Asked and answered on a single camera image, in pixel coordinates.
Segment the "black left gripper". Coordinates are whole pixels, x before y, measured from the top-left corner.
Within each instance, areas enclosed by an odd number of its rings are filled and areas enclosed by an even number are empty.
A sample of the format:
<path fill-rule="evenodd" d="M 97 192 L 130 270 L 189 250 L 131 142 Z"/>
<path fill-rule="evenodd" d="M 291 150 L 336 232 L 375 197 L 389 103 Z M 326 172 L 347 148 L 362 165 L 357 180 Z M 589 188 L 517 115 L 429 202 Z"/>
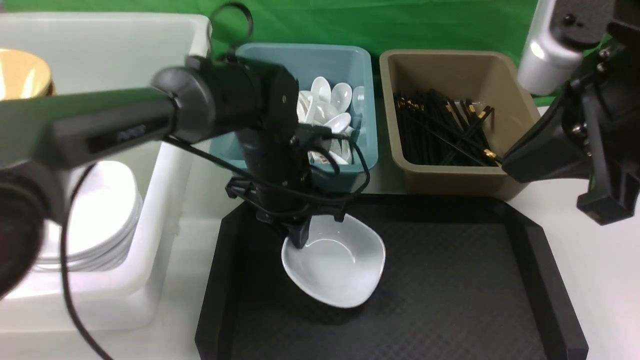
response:
<path fill-rule="evenodd" d="M 257 209 L 257 217 L 289 230 L 296 249 L 306 246 L 313 215 L 332 215 L 341 221 L 349 194 L 325 193 L 314 184 L 318 169 L 308 153 L 329 153 L 322 143 L 341 140 L 325 126 L 300 125 L 290 137 L 279 139 L 265 130 L 237 132 L 246 170 L 235 170 L 225 189 L 230 198 L 240 198 Z"/>

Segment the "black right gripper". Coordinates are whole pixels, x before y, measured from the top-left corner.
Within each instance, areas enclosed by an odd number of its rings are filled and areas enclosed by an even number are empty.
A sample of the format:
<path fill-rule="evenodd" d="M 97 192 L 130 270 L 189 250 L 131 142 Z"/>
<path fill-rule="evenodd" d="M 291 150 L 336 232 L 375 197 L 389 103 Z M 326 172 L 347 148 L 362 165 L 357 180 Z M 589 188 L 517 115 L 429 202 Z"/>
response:
<path fill-rule="evenodd" d="M 601 226 L 633 217 L 639 198 L 639 24 L 608 32 L 502 160 L 520 183 L 588 180 L 576 207 Z"/>

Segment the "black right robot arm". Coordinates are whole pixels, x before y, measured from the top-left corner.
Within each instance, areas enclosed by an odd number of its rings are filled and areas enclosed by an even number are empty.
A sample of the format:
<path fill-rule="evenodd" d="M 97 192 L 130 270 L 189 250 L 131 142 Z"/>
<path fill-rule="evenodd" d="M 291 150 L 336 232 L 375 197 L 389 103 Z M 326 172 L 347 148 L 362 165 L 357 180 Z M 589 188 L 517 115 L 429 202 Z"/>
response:
<path fill-rule="evenodd" d="M 587 180 L 576 207 L 602 226 L 633 217 L 639 198 L 639 17 L 637 0 L 540 0 L 519 64 L 527 92 L 558 95 L 502 170 Z"/>

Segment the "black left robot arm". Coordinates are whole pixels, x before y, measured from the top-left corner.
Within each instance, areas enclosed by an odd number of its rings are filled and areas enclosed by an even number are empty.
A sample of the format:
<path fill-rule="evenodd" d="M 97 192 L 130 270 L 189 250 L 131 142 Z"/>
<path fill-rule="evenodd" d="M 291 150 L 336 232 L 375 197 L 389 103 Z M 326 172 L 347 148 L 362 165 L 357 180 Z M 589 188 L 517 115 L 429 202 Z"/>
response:
<path fill-rule="evenodd" d="M 345 218 L 350 195 L 320 194 L 307 154 L 333 136 L 297 117 L 298 82 L 281 64 L 187 57 L 146 88 L 1 102 L 1 295 L 28 274 L 46 220 L 64 225 L 71 171 L 163 141 L 235 174 L 227 194 L 307 241 L 310 219 Z"/>

